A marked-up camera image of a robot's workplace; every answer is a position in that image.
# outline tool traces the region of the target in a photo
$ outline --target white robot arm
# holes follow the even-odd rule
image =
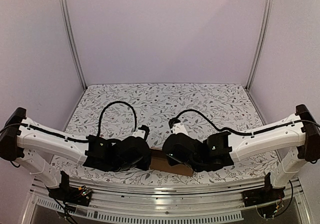
[[[189,137],[177,117],[169,121],[169,126],[172,134],[162,146],[168,163],[184,164],[195,172],[217,171],[256,154],[290,148],[276,169],[266,175],[264,187],[242,193],[246,207],[283,198],[288,181],[306,163],[320,159],[319,125],[305,105],[298,105],[296,113],[278,122],[244,132],[225,127],[203,142]]]
[[[172,134],[162,147],[168,163],[171,166],[184,164],[196,172],[217,171],[252,155],[291,147],[278,167],[266,175],[264,187],[243,192],[246,206],[284,197],[283,190],[288,181],[307,162],[320,158],[320,132],[304,105],[297,106],[295,114],[278,122],[244,132],[225,127],[203,142],[189,137],[186,127],[177,118],[169,125]],[[1,130],[0,157],[20,164],[37,176],[47,186],[51,197],[88,206],[92,190],[69,186],[69,176],[49,165],[36,151],[58,155],[104,172],[132,167],[148,170],[151,163],[151,152],[146,143],[148,134],[146,126],[122,141],[98,135],[67,134],[36,123],[19,107]]]
[[[43,126],[19,107],[0,133],[0,157],[15,162],[41,180],[56,200],[88,206],[90,188],[69,186],[69,176],[56,170],[37,151],[64,157],[86,167],[119,172],[132,167],[147,170],[151,152],[146,143],[149,128],[142,126],[126,139],[73,135]]]

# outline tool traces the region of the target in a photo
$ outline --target floral tablecloth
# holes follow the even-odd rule
[[[161,148],[170,135],[168,120],[185,109],[196,109],[209,117],[218,127],[246,130],[262,122],[239,84],[104,84],[91,85],[78,104],[66,132],[96,134],[101,110],[110,102],[125,101],[137,114],[138,127],[147,125],[150,147]],[[188,112],[180,120],[192,138],[204,140],[216,131],[202,117]],[[124,139],[134,128],[131,110],[122,104],[113,105],[104,114],[101,136]],[[234,166],[219,171],[182,176],[167,172],[130,169],[123,172],[103,172],[54,156],[51,164],[71,177],[112,183],[140,185],[191,185],[231,182],[263,177],[278,164],[274,151],[251,156]]]

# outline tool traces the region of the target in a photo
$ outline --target white wall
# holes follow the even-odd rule
[[[86,81],[245,84],[265,0],[67,0]]]
[[[0,125],[17,107],[61,130],[82,90],[59,0],[0,0]],[[0,223],[17,224],[32,178],[0,160]]]
[[[320,0],[273,0],[251,93],[267,122],[306,104],[320,123]],[[299,174],[313,219],[320,220],[320,163]]]

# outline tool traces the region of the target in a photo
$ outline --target black cable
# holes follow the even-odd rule
[[[12,164],[12,166],[14,166],[15,168],[19,168],[21,165],[19,164],[19,165],[16,165],[16,164],[14,164],[12,161],[10,161],[10,163]]]
[[[107,106],[105,106],[100,114],[100,117],[99,117],[99,123],[98,123],[98,133],[96,134],[97,137],[100,136],[100,133],[101,133],[101,122],[102,122],[102,117],[104,116],[104,113],[106,111],[106,109],[108,109],[110,106],[114,105],[114,104],[124,104],[126,106],[128,106],[132,112],[133,112],[133,117],[134,117],[134,132],[137,130],[137,114],[136,114],[136,111],[135,109],[127,102],[125,101],[121,101],[121,100],[117,100],[117,101],[114,101],[114,102],[111,102],[109,103]]]
[[[203,117],[211,126],[213,126],[213,128],[216,129],[218,132],[228,131],[228,132],[233,133],[233,134],[238,135],[238,136],[254,136],[254,135],[257,135],[257,134],[261,134],[261,133],[272,131],[272,130],[277,129],[277,128],[286,127],[286,126],[292,125],[293,123],[295,124],[295,123],[301,123],[301,122],[312,123],[312,124],[316,125],[318,128],[320,128],[320,124],[318,124],[318,123],[316,123],[314,121],[310,121],[310,120],[295,120],[293,122],[292,121],[291,122],[286,122],[286,123],[283,123],[283,124],[267,127],[265,129],[257,130],[257,131],[254,131],[252,133],[251,132],[241,132],[241,131],[234,130],[234,129],[230,128],[230,127],[218,128],[203,113],[201,113],[200,111],[195,110],[195,109],[183,110],[174,119],[178,119],[182,114],[187,113],[187,112],[197,113],[198,115]]]
[[[294,198],[294,186],[292,185],[292,182],[290,180],[289,180],[289,183],[290,183],[290,186],[291,186],[291,198],[290,198],[290,201],[289,201],[288,205],[285,207],[285,209],[283,210],[283,212],[281,212],[278,215],[274,215],[275,218],[278,217],[278,216],[281,216],[283,213],[286,212],[286,210],[288,210],[288,208],[290,207],[290,204],[291,204],[291,202],[292,202],[292,200]]]
[[[2,129],[0,130],[0,134],[1,134],[2,132],[4,132],[5,130],[7,130],[8,128],[10,128],[10,127],[20,126],[20,125],[22,125],[22,124],[23,124],[23,123],[14,123],[14,124],[6,125],[4,128],[2,128]]]

